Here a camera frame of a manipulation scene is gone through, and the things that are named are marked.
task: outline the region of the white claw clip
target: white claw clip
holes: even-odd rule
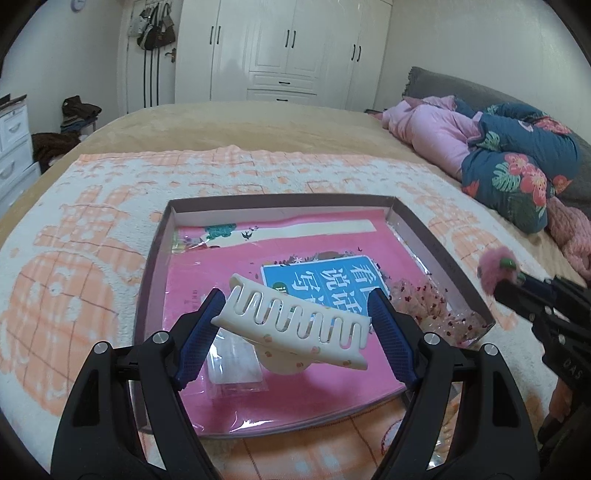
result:
[[[234,274],[232,293],[212,323],[255,346],[261,365],[281,375],[315,362],[367,370],[359,352],[369,335],[369,317],[300,300]]]

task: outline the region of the pink fluffy hair tie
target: pink fluffy hair tie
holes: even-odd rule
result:
[[[517,281],[519,264],[514,253],[507,247],[487,250],[478,264],[478,278],[487,295],[493,295],[501,280]]]

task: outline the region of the silver bolt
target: silver bolt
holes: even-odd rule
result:
[[[490,356],[495,356],[497,353],[499,353],[499,349],[496,346],[494,346],[492,343],[487,343],[484,346],[484,351],[487,355],[490,355]]]
[[[154,343],[166,343],[168,342],[168,332],[156,332],[152,337]]]
[[[95,351],[95,353],[98,353],[100,355],[101,353],[105,353],[108,348],[109,344],[107,342],[99,342],[95,345],[93,350]]]
[[[436,335],[435,333],[426,333],[423,339],[429,345],[437,345],[440,342],[439,335]]]

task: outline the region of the pink comforter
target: pink comforter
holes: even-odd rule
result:
[[[455,111],[453,96],[405,97],[382,114],[382,127],[456,180],[462,179],[462,161],[470,153],[468,141],[480,136],[478,120]]]

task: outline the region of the drawer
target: drawer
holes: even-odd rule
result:
[[[39,163],[35,162],[17,178],[14,179],[6,188],[0,190],[0,218],[10,209],[14,202],[31,187],[41,176]]]
[[[0,142],[2,151],[6,152],[16,145],[19,140],[29,134],[27,106],[15,108],[12,112],[0,116]]]
[[[289,92],[318,93],[318,79],[296,77],[278,73],[250,72],[249,88],[286,90]]]
[[[310,93],[285,92],[282,90],[247,90],[247,100],[261,100],[275,103],[296,103],[317,105],[318,97]]]
[[[31,139],[21,139],[20,145],[0,155],[0,196],[3,188],[17,178],[33,163]]]

